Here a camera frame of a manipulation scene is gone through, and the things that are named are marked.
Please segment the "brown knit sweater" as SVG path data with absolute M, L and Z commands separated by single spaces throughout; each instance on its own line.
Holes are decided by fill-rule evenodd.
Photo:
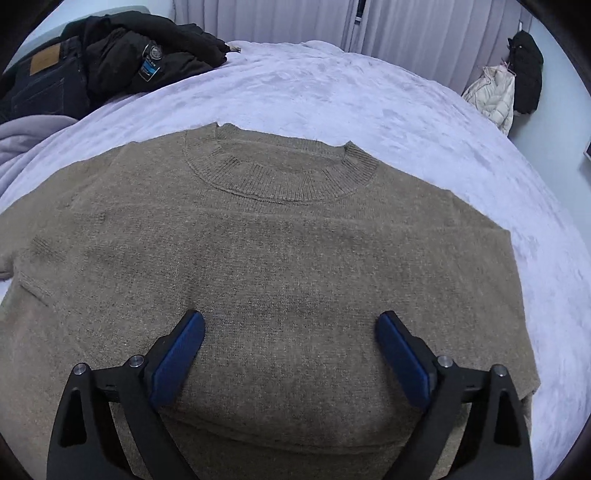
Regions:
M 376 479 L 419 413 L 384 311 L 459 364 L 539 386 L 510 234 L 353 144 L 211 124 L 65 167 L 1 216 L 1 432 L 45 475 L 71 367 L 185 311 L 204 344 L 166 422 L 209 479 Z

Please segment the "grey folded blanket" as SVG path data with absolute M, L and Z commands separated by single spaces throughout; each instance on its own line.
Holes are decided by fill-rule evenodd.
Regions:
M 29 160 L 24 160 L 24 155 L 50 136 L 76 122 L 76 119 L 63 115 L 29 115 L 3 123 L 1 125 L 1 194 L 4 194 L 29 163 Z

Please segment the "cream puffer jacket hanging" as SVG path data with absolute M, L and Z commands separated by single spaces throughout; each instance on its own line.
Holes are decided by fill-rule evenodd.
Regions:
M 462 98 L 508 136 L 514 121 L 515 83 L 516 76 L 506 65 L 486 66 Z

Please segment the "dark blue jeans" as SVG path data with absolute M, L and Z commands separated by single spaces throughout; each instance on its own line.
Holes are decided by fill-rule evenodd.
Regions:
M 90 112 L 80 41 L 54 41 L 22 58 L 1 77 L 1 122 L 30 115 L 80 120 Z

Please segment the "black garment hanging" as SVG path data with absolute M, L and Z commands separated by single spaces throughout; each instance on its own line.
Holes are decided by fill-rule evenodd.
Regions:
M 529 115 L 539 105 L 544 57 L 534 38 L 524 30 L 510 38 L 508 46 L 509 69 L 515 74 L 514 109 Z

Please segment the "black jacket on bed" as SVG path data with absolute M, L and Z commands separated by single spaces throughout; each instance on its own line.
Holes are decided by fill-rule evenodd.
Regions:
M 138 11 L 89 16 L 71 22 L 63 40 L 81 44 L 90 105 L 97 108 L 120 95 L 148 93 L 212 71 L 231 48 L 197 24 Z

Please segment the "white pleated curtain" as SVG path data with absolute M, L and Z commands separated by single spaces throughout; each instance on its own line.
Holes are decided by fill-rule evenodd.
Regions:
M 512 0 L 176 1 L 173 18 L 226 41 L 325 41 L 457 93 L 506 59 L 509 39 L 532 22 Z

